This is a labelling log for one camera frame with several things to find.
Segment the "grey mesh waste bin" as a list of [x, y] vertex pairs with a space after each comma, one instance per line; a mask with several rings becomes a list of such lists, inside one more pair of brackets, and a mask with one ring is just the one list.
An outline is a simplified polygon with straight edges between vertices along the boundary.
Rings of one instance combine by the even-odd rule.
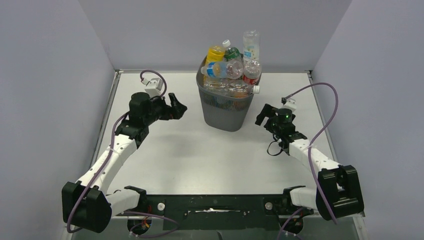
[[[219, 95], [204, 89], [204, 81], [210, 77], [206, 77], [201, 73], [201, 67], [203, 66], [205, 66], [205, 60], [197, 71], [196, 83], [204, 121], [209, 126], [219, 130], [227, 132], [238, 131], [243, 125], [254, 95], [257, 94], [252, 94], [244, 98], [234, 98]], [[231, 80], [243, 81], [243, 75], [237, 79]], [[259, 86], [261, 76], [262, 74], [255, 84], [256, 86]]]

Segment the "clear crushed bottle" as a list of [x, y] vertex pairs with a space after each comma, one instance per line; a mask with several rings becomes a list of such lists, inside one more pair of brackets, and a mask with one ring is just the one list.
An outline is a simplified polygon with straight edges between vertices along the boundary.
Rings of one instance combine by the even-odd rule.
[[203, 83], [203, 88], [212, 93], [232, 98], [246, 98], [260, 93], [259, 85], [250, 85], [241, 79], [207, 78]]

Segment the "yellow juice bottle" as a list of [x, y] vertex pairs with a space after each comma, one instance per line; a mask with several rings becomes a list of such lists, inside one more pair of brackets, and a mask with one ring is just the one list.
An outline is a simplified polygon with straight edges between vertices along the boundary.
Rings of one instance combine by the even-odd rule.
[[212, 62], [221, 62], [224, 60], [226, 49], [222, 45], [211, 45], [205, 58], [204, 65], [207, 66]]

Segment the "green tinted bottle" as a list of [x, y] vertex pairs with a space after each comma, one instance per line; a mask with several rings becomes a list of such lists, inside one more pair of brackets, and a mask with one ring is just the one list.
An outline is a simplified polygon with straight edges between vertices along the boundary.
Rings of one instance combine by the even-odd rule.
[[237, 60], [239, 62], [243, 61], [242, 55], [239, 49], [231, 44], [229, 39], [226, 39], [222, 42], [222, 46], [225, 48], [224, 52], [224, 61], [229, 62], [231, 60]]

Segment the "red cap bottle blue-red label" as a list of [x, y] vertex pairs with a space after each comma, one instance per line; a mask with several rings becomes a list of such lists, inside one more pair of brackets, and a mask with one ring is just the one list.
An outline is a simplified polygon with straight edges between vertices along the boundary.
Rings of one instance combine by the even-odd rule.
[[255, 85], [262, 74], [262, 65], [258, 60], [248, 59], [243, 62], [243, 78], [242, 80], [249, 85]]

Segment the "clear bottle white blue label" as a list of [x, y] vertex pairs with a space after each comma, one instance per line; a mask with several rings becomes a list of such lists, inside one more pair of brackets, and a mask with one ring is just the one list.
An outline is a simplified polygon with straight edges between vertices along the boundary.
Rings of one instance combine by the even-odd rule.
[[260, 33], [257, 30], [248, 30], [243, 33], [243, 59], [260, 59]]

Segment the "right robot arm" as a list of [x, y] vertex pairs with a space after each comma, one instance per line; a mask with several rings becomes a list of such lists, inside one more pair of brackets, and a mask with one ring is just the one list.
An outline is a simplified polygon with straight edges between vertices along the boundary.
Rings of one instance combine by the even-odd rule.
[[300, 207], [318, 211], [329, 221], [361, 213], [364, 201], [357, 170], [342, 165], [315, 148], [309, 139], [296, 130], [292, 108], [277, 108], [265, 104], [255, 124], [272, 134], [280, 153], [295, 158], [310, 170], [315, 188], [304, 185], [285, 188], [281, 199], [282, 209], [289, 214]]

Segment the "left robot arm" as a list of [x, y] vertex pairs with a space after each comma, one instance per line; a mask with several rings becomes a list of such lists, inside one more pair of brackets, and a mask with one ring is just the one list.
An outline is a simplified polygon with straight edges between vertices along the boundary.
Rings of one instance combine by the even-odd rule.
[[129, 110], [114, 123], [111, 140], [96, 162], [76, 182], [67, 182], [61, 190], [62, 215], [68, 233], [82, 229], [101, 233], [112, 217], [127, 210], [144, 209], [147, 192], [126, 186], [117, 193], [108, 189], [126, 160], [139, 149], [156, 121], [179, 120], [187, 111], [174, 93], [151, 97], [136, 92], [129, 101]]

